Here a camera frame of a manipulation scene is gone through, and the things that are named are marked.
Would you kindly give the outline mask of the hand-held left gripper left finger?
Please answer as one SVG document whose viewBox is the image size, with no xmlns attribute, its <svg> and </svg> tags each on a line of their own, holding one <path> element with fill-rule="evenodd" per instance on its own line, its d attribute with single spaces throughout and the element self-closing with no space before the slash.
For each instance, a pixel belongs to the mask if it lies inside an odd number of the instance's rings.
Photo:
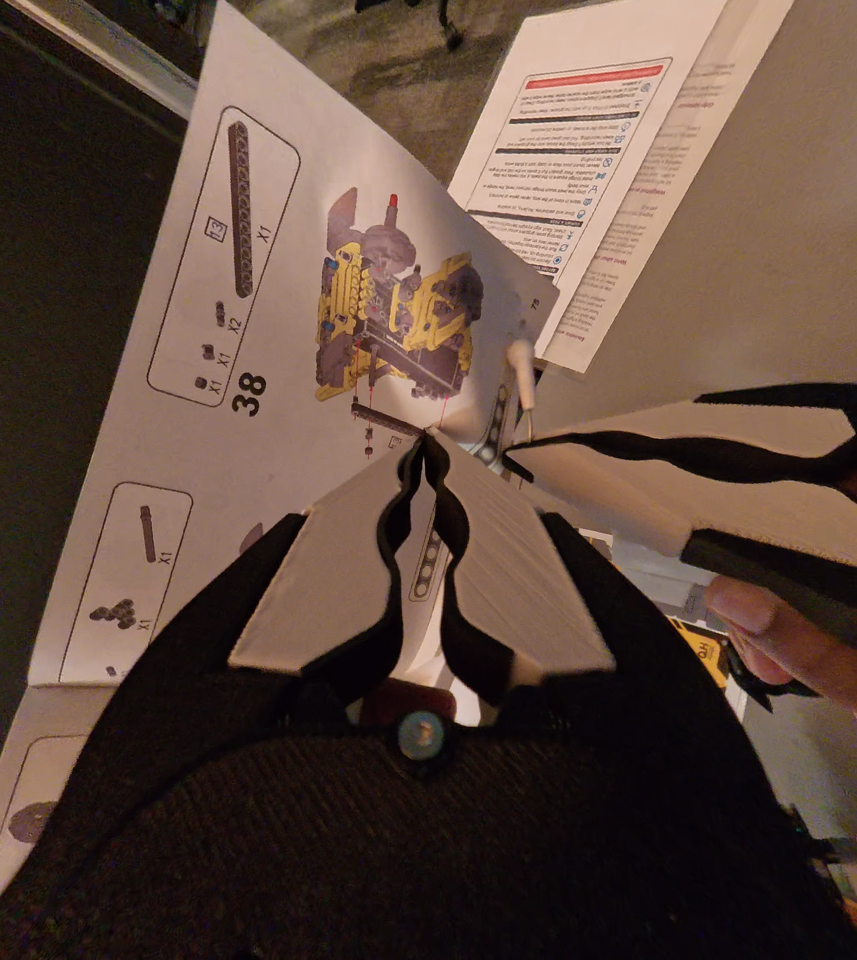
<svg viewBox="0 0 857 960">
<path fill-rule="evenodd" d="M 397 665 L 404 638 L 396 553 L 411 533 L 427 436 L 312 504 L 229 656 L 362 698 Z"/>
</svg>

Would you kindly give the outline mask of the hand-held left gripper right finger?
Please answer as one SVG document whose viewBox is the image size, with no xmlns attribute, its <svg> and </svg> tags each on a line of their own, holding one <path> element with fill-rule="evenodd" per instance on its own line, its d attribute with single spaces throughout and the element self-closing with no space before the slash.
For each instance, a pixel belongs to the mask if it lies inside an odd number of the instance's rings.
<svg viewBox="0 0 857 960">
<path fill-rule="evenodd" d="M 455 677 L 496 708 L 518 686 L 613 672 L 615 657 L 531 502 L 443 435 L 426 438 L 426 478 L 450 553 L 440 631 Z"/>
</svg>

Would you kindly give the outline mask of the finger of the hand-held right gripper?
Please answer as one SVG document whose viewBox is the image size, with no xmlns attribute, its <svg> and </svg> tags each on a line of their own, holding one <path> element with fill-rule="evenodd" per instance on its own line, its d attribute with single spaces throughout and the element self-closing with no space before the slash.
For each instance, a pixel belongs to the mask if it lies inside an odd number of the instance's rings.
<svg viewBox="0 0 857 960">
<path fill-rule="evenodd" d="M 624 462 L 820 462 L 856 435 L 838 410 L 683 401 L 550 431 L 508 448 L 505 460 L 592 452 Z"/>
<path fill-rule="evenodd" d="M 589 448 L 514 448 L 507 458 L 591 529 L 666 557 L 679 558 L 693 532 L 712 530 L 857 568 L 857 504 L 831 488 L 727 483 Z"/>
</svg>

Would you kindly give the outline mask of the instruction booklet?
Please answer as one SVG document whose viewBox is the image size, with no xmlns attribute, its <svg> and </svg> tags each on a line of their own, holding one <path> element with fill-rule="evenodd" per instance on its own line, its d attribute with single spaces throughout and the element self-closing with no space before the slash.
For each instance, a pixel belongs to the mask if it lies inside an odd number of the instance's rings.
<svg viewBox="0 0 857 960">
<path fill-rule="evenodd" d="M 558 293 L 227 3 L 0 757 L 0 896 L 119 686 L 285 515 L 411 445 L 493 444 L 506 346 Z"/>
</svg>

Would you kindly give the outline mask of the person's right hand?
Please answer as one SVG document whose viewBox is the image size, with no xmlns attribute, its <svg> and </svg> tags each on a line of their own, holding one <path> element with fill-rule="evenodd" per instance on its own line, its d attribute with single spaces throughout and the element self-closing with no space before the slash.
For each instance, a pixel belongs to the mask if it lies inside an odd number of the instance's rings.
<svg viewBox="0 0 857 960">
<path fill-rule="evenodd" d="M 764 588 L 716 577 L 705 598 L 752 674 L 774 686 L 798 681 L 857 720 L 857 650 Z"/>
</svg>

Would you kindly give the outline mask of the yellow grey sticker sheet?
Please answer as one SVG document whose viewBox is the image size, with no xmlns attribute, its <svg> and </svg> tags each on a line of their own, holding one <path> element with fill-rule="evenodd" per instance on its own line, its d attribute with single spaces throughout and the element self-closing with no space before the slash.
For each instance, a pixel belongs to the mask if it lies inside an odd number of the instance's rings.
<svg viewBox="0 0 857 960">
<path fill-rule="evenodd" d="M 698 656 L 715 684 L 721 690 L 726 690 L 730 676 L 727 635 L 685 622 L 675 616 L 669 616 L 668 620 Z"/>
</svg>

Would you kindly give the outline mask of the printed sheet in clear holder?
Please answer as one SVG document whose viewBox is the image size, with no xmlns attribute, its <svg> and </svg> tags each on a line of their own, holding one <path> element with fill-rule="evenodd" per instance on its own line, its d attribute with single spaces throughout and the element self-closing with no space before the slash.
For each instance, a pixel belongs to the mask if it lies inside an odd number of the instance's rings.
<svg viewBox="0 0 857 960">
<path fill-rule="evenodd" d="M 792 1 L 621 1 L 526 18 L 449 193 L 559 295 L 535 350 L 582 374 Z"/>
</svg>

